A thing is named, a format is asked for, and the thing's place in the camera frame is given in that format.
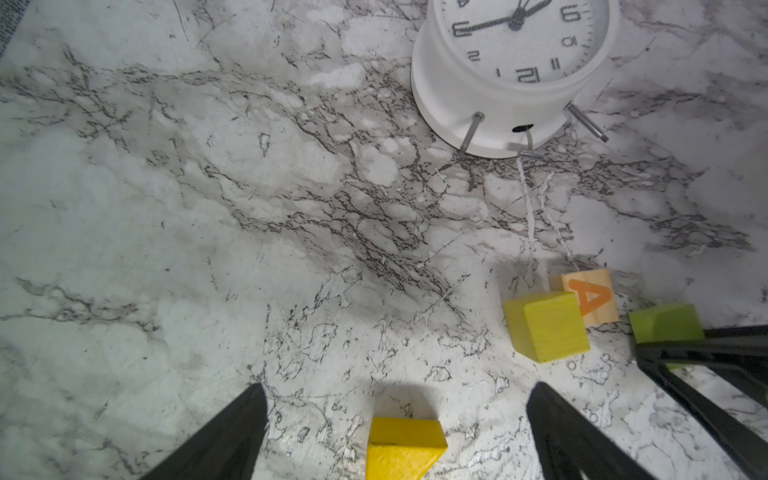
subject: yellow-green cube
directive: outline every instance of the yellow-green cube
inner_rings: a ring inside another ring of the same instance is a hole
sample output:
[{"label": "yellow-green cube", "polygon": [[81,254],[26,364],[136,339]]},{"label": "yellow-green cube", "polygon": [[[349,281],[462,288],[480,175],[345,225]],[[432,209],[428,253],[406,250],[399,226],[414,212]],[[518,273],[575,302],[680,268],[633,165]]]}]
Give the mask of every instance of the yellow-green cube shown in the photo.
[{"label": "yellow-green cube", "polygon": [[[629,323],[637,343],[704,339],[696,307],[690,303],[665,303],[645,310],[635,310],[629,312]],[[685,365],[667,365],[670,369],[682,366]]]},{"label": "yellow-green cube", "polygon": [[534,293],[503,307],[512,345],[529,359],[550,362],[589,350],[575,293]]}]

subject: white alarm clock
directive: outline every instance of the white alarm clock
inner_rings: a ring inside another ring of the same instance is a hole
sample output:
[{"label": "white alarm clock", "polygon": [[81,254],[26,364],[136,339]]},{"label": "white alarm clock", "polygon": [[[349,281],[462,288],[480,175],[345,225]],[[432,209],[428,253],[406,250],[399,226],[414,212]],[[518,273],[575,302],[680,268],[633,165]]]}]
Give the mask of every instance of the white alarm clock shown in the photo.
[{"label": "white alarm clock", "polygon": [[618,0],[429,0],[413,48],[419,111],[443,140],[487,158],[537,147],[605,59]]}]

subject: yellow block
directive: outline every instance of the yellow block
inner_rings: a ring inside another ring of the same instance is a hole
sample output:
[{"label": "yellow block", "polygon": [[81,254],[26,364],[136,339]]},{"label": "yellow block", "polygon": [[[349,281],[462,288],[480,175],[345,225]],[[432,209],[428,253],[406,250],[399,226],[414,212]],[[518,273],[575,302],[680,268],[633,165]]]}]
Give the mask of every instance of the yellow block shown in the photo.
[{"label": "yellow block", "polygon": [[366,480],[419,480],[447,449],[437,420],[375,418]]},{"label": "yellow block", "polygon": [[554,275],[549,286],[553,291],[576,293],[585,326],[619,321],[614,284],[607,268]]},{"label": "yellow block", "polygon": [[503,307],[512,345],[529,359],[550,362],[589,350],[574,293],[534,293]]}]

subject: wooden letter block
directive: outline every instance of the wooden letter block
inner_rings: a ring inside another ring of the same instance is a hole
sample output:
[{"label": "wooden letter block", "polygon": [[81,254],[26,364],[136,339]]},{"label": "wooden letter block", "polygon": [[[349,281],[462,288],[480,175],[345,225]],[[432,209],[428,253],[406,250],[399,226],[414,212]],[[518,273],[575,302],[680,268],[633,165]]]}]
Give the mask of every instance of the wooden letter block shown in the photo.
[{"label": "wooden letter block", "polygon": [[573,292],[578,295],[584,326],[619,321],[614,286],[607,268],[554,275],[549,279],[549,286],[552,291]]},{"label": "wooden letter block", "polygon": [[574,293],[534,293],[503,307],[512,345],[529,359],[550,362],[589,350]]},{"label": "wooden letter block", "polygon": [[[665,303],[645,310],[629,312],[634,341],[670,342],[674,340],[702,340],[704,331],[696,314],[696,307],[690,303]],[[685,366],[669,363],[669,369]]]},{"label": "wooden letter block", "polygon": [[437,420],[374,418],[366,480],[419,480],[447,449]]}]

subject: toy block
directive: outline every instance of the toy block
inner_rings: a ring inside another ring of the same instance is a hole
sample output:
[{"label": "toy block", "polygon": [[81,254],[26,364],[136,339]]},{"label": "toy block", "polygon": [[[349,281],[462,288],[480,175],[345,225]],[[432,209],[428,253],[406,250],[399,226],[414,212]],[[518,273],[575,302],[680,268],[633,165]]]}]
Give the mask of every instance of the toy block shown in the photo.
[{"label": "toy block", "polygon": [[[665,303],[635,310],[629,312],[629,323],[637,343],[704,339],[696,307],[690,303]],[[684,366],[680,363],[667,364],[670,370]]]},{"label": "toy block", "polygon": [[534,293],[503,307],[512,345],[529,359],[550,362],[589,350],[575,293]]},{"label": "toy block", "polygon": [[554,275],[549,279],[549,286],[553,291],[573,292],[578,295],[584,326],[619,321],[611,272],[607,268]]},{"label": "toy block", "polygon": [[366,480],[419,480],[447,449],[437,420],[374,418]]}]

